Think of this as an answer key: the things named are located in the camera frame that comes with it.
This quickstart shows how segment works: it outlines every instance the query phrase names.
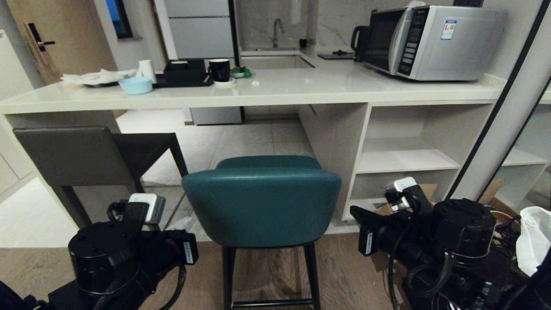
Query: black tissue box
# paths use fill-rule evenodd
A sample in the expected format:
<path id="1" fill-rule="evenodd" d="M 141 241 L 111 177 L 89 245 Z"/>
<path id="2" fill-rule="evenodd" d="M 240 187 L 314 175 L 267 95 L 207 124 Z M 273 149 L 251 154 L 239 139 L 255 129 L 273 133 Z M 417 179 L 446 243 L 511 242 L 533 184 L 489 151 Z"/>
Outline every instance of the black tissue box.
<path id="1" fill-rule="evenodd" d="M 207 73 L 205 63 L 200 60 L 186 60 L 187 63 L 169 62 L 164 69 L 167 84 L 202 82 Z"/>

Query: faucet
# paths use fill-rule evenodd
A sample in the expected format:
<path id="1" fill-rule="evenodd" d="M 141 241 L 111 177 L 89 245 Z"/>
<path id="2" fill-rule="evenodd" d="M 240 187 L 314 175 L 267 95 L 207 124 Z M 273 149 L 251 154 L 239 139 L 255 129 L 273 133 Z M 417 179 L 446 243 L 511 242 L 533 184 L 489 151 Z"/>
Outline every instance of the faucet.
<path id="1" fill-rule="evenodd" d="M 277 18 L 274 21 L 274 37 L 272 39 L 273 47 L 278 47 L 277 43 L 277 25 L 279 23 L 279 28 L 281 29 L 281 33 L 285 33 L 285 30 L 283 29 L 283 23 L 281 22 L 281 19 Z"/>

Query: window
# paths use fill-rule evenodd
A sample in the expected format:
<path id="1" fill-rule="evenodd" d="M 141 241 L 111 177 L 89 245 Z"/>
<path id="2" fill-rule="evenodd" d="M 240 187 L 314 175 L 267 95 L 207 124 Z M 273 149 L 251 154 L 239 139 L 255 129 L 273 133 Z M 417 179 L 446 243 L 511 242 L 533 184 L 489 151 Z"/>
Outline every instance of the window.
<path id="1" fill-rule="evenodd" d="M 117 38 L 132 38 L 132 29 L 130 29 L 128 16 L 126 16 L 125 4 L 122 0 L 105 0 L 105 2 L 107 3 L 109 15 L 111 15 L 111 20 L 113 21 Z"/>

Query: black kettle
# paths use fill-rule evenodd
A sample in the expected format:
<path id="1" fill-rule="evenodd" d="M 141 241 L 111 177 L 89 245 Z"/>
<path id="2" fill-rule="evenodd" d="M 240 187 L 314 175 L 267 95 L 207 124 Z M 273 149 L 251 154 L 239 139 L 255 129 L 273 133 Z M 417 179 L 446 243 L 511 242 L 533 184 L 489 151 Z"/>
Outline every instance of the black kettle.
<path id="1" fill-rule="evenodd" d="M 352 32 L 352 40 L 350 42 L 350 48 L 354 51 L 354 61 L 362 61 L 365 49 L 369 43 L 369 36 L 371 35 L 369 26 L 357 26 Z"/>

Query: microwave label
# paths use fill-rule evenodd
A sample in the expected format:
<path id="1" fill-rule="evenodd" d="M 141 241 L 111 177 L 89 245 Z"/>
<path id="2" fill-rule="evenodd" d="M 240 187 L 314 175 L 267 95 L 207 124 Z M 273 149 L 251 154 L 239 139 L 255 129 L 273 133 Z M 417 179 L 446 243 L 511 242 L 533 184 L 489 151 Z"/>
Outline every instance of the microwave label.
<path id="1" fill-rule="evenodd" d="M 444 31 L 442 31 L 442 36 L 440 37 L 440 40 L 451 40 L 456 24 L 456 20 L 447 20 L 446 25 L 444 26 Z"/>

